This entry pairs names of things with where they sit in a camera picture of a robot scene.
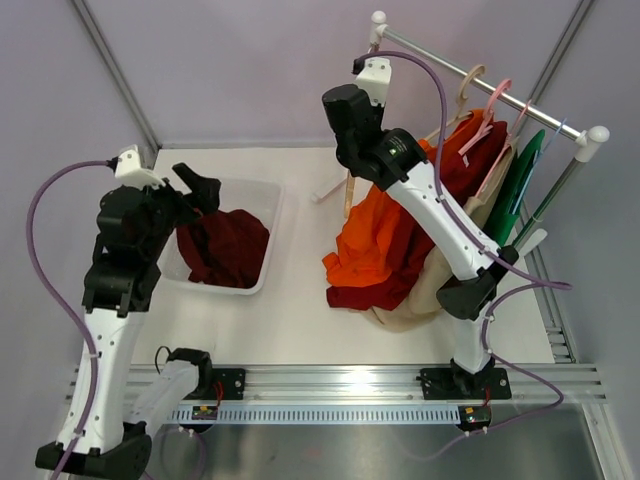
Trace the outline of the maroon t shirt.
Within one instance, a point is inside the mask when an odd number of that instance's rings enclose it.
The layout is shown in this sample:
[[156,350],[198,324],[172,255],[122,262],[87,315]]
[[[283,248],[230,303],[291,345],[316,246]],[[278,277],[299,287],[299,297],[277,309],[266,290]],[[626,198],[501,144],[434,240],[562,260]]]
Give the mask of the maroon t shirt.
[[259,280],[270,232],[258,218],[237,209],[180,226],[176,237],[190,282],[250,289]]

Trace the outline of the wooden hanger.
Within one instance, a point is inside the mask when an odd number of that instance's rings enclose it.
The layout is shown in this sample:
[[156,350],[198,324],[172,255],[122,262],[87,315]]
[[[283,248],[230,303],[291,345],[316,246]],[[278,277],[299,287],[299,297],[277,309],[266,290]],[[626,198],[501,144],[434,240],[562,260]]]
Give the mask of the wooden hanger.
[[351,175],[351,172],[347,172],[346,181],[345,181],[345,196],[344,196],[344,205],[343,205],[343,213],[344,218],[347,219],[350,215],[351,209],[353,207],[353,201],[355,196],[355,186],[356,186],[356,178]]

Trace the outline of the beige plastic hanger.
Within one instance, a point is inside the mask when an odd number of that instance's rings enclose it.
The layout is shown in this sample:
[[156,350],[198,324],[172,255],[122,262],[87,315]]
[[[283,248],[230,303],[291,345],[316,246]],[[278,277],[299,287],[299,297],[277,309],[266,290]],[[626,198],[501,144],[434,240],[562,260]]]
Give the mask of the beige plastic hanger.
[[466,104],[469,100],[469,96],[467,95],[467,88],[472,83],[473,80],[478,77],[482,77],[486,73],[486,66],[483,64],[475,65],[462,79],[458,92],[455,98],[456,111],[455,114],[447,121],[445,130],[449,127],[456,127],[462,121],[467,120],[472,116],[469,110],[466,108]]

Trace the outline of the pink plastic hanger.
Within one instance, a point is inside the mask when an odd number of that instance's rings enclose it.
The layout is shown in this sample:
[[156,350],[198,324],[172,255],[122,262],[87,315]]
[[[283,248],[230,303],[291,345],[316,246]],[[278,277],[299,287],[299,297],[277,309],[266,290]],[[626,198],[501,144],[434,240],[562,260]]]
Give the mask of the pink plastic hanger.
[[512,86],[512,80],[510,78],[504,79],[494,90],[489,97],[485,109],[483,111],[482,121],[476,133],[464,144],[458,151],[459,155],[464,161],[467,161],[467,154],[481,139],[487,136],[492,129],[492,121],[495,114],[495,103],[498,101],[499,96],[505,93]]

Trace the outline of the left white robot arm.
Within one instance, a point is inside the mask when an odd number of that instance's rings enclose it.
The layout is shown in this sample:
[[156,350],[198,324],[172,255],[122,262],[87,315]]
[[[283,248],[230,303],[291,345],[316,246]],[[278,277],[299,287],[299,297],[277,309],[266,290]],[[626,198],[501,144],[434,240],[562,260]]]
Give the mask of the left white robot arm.
[[[149,462],[153,439],[169,413],[185,399],[202,399],[218,389],[208,352],[173,350],[156,380],[124,407],[130,365],[160,278],[158,260],[170,236],[214,213],[221,183],[184,163],[173,170],[188,187],[176,190],[168,179],[122,157],[69,165],[37,190],[27,215],[27,247],[33,268],[83,338],[76,385],[57,438],[38,448],[35,465],[52,478],[61,474],[99,479],[139,479]],[[83,168],[110,169],[117,188],[100,200],[98,234],[84,278],[77,313],[47,278],[35,250],[35,214],[46,190]]]

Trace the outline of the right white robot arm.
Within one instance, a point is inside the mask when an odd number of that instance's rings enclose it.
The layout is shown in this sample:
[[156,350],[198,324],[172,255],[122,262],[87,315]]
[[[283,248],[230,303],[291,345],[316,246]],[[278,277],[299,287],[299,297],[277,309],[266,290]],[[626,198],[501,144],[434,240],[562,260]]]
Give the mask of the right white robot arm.
[[497,286],[518,258],[487,237],[440,184],[434,165],[404,129],[384,130],[383,110],[354,84],[334,87],[322,104],[336,142],[336,158],[401,205],[434,241],[452,270],[437,291],[456,320],[456,346],[447,372],[422,374],[443,398],[481,398],[495,380],[495,361],[482,343],[482,320]]

